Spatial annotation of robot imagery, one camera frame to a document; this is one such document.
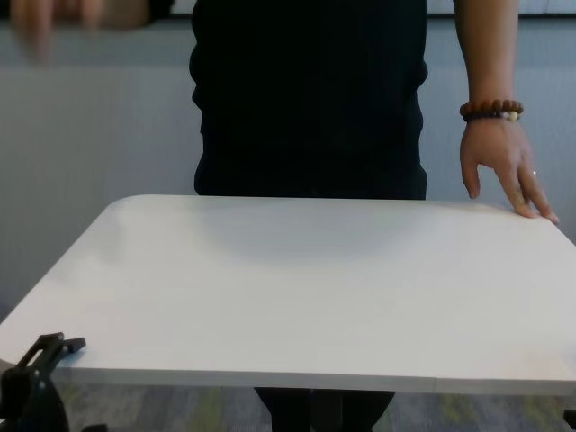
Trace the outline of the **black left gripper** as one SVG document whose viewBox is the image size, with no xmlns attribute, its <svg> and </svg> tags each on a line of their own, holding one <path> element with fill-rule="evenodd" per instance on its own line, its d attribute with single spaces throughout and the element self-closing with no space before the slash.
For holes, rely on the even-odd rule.
<svg viewBox="0 0 576 432">
<path fill-rule="evenodd" d="M 69 431 L 66 409 L 51 373 L 59 362 L 86 346 L 84 337 L 63 333 L 41 335 L 13 367 L 1 376 L 1 430 L 4 432 Z M 81 432 L 108 432 L 105 423 Z"/>
</svg>

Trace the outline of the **person left hand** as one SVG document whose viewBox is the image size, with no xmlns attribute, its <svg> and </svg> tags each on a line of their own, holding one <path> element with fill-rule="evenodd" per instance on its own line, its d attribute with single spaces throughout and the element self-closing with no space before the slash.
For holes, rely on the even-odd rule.
<svg viewBox="0 0 576 432">
<path fill-rule="evenodd" d="M 479 167 L 493 170 L 513 210 L 520 216 L 559 219 L 535 174 L 532 147 L 523 127 L 513 121 L 481 119 L 467 123 L 460 146 L 463 184 L 472 199 L 480 196 Z"/>
</svg>

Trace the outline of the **person right hand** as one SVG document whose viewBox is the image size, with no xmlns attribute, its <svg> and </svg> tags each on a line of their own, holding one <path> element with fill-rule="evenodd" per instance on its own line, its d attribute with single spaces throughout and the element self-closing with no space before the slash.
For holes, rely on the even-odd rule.
<svg viewBox="0 0 576 432">
<path fill-rule="evenodd" d="M 10 24 L 23 46 L 37 60 L 44 60 L 56 27 L 97 28 L 104 19 L 105 1 L 12 0 L 9 9 Z"/>
</svg>

